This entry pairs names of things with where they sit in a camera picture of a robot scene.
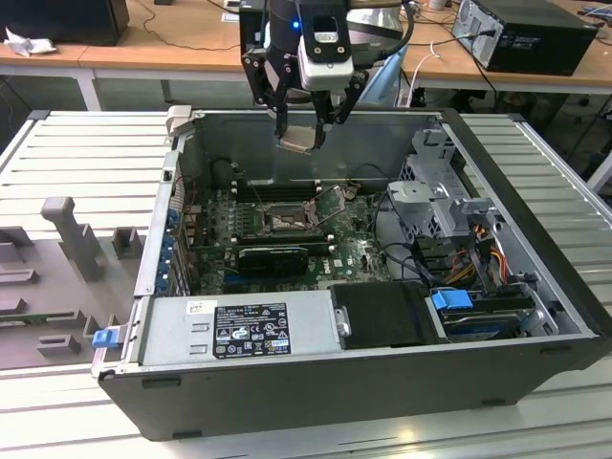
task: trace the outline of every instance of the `circuit board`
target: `circuit board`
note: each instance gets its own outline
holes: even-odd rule
[[[319,193],[313,218],[318,224],[306,227],[296,208],[308,203],[260,202],[239,203],[230,193],[219,191],[208,200],[205,216],[208,237],[205,245],[193,245],[199,277],[199,295],[283,292],[297,290],[325,290],[334,283],[390,280],[384,257],[376,248],[369,231],[373,208],[367,196],[351,195],[340,205],[338,187]],[[278,215],[283,212],[289,220]],[[237,271],[236,258],[240,248],[235,246],[236,235],[247,232],[260,236],[270,231],[283,236],[329,237],[333,235],[332,250],[308,256],[308,269],[302,275],[247,279]]]

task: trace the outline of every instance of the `motherboard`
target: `motherboard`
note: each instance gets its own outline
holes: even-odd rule
[[[391,280],[371,232],[376,196],[347,184],[290,190],[240,185],[186,206],[193,294],[324,290]]]

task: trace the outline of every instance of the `black computer case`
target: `black computer case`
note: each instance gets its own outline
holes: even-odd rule
[[[28,38],[55,43],[114,46],[127,28],[125,0],[5,0],[0,37],[5,28]]]
[[[545,0],[463,0],[453,35],[484,31],[460,42],[487,71],[570,76],[598,29]]]

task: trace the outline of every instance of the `warning label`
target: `warning label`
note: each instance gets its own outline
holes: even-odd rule
[[[287,304],[215,308],[212,349],[217,359],[291,354]]]

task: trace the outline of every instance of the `white cable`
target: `white cable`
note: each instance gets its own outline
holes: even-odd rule
[[[434,50],[433,47],[434,45],[441,45],[441,44],[447,44],[447,43],[452,43],[458,40],[462,40],[464,38],[474,38],[474,35],[471,33],[468,33],[467,35],[462,35],[462,36],[457,36],[456,38],[452,39],[452,40],[443,40],[443,41],[432,41],[431,43],[429,43],[429,55],[426,55],[425,57],[423,57],[421,59],[421,62],[418,63],[417,68],[414,69],[414,75],[412,76],[412,82],[410,83],[410,87],[408,88],[409,94],[408,94],[408,102],[406,103],[406,107],[410,108],[410,104],[412,103],[412,95],[414,93],[414,82],[417,79],[417,74],[419,73],[419,69],[421,68],[421,66],[424,64],[424,62],[426,60],[428,60],[430,57],[432,56],[436,56],[437,58],[441,59],[442,57],[440,55],[438,55]]]
[[[431,54],[426,55],[425,57],[423,57],[421,59],[421,61],[417,64],[417,68],[414,69],[414,74],[412,75],[412,81],[410,82],[410,87],[408,88],[408,102],[405,104],[405,106],[407,108],[410,108],[410,104],[412,103],[412,96],[414,95],[414,82],[417,79],[417,75],[419,73],[419,69],[421,68],[421,66],[424,64],[424,62],[426,60],[428,60],[430,57],[434,57],[436,56],[437,58],[441,58],[440,55],[438,55],[435,51],[433,51],[433,45],[435,44],[434,41],[432,41],[431,43],[429,43],[429,50],[431,51]]]
[[[610,5],[603,5],[602,7],[595,8],[594,10],[589,11],[589,12],[588,12],[588,13],[586,13],[586,14],[585,14],[583,17],[590,16],[590,15],[591,15],[591,14],[593,14],[594,12],[597,12],[597,11],[599,11],[599,10],[604,10],[604,9],[606,9],[606,8],[610,8],[610,7],[612,7],[612,4],[610,4]]]

